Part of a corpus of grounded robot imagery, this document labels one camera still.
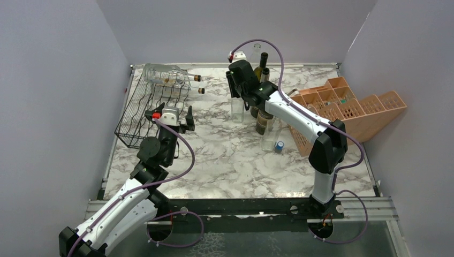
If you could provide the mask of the clear rounded glass bottle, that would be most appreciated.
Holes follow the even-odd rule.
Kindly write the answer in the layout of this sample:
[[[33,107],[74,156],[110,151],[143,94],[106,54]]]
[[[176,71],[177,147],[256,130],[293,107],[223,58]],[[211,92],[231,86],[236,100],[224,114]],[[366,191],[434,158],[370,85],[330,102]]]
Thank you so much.
[[[267,121],[261,140],[262,150],[266,152],[272,152],[274,150],[282,131],[282,127],[282,121],[279,118],[274,117],[273,119]]]

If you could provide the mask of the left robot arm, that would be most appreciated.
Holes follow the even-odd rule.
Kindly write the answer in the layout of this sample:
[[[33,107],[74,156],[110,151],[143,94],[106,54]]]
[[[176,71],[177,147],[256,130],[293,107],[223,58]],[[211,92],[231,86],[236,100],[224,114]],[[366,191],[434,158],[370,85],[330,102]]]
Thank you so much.
[[[159,127],[156,137],[146,137],[139,146],[129,178],[117,193],[92,217],[75,229],[66,227],[59,234],[60,256],[107,256],[134,230],[152,219],[169,216],[169,199],[158,187],[170,179],[167,167],[176,159],[179,142],[186,131],[194,131],[192,107],[183,124],[177,107],[161,104],[145,112],[145,117]]]

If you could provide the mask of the dark green wine bottle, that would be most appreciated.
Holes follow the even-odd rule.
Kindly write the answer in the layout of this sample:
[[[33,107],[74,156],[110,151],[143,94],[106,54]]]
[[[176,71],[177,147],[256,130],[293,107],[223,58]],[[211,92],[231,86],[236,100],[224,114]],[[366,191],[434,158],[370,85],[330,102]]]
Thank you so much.
[[[266,67],[268,61],[268,53],[262,52],[260,56],[260,61],[258,66],[254,69],[254,74],[257,77],[258,81],[261,81],[262,71]]]

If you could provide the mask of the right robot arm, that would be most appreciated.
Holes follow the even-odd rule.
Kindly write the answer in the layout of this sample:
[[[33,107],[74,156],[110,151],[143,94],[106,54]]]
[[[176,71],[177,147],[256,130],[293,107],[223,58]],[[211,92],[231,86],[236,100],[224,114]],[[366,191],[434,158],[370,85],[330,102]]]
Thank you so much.
[[[281,119],[312,144],[308,159],[315,169],[315,178],[309,212],[322,218],[330,212],[335,199],[335,168],[347,152],[345,124],[339,119],[331,122],[310,112],[270,81],[259,82],[250,63],[244,59],[231,63],[228,69],[226,77],[233,97],[241,98],[248,107],[256,107]]]

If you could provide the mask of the wine bottle silver foil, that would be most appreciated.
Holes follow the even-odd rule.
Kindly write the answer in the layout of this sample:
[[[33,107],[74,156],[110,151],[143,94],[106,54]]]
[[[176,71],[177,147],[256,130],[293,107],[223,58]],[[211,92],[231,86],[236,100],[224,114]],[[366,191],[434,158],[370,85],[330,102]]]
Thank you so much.
[[[262,73],[260,75],[259,82],[268,81],[269,80],[269,73],[270,73],[270,70],[267,67],[263,68]],[[258,117],[258,113],[259,113],[259,109],[257,107],[251,107],[250,108],[250,113],[251,113],[252,117],[257,118]]]
[[[273,119],[273,115],[266,111],[259,110],[256,118],[255,130],[259,135],[264,135],[267,123]]]

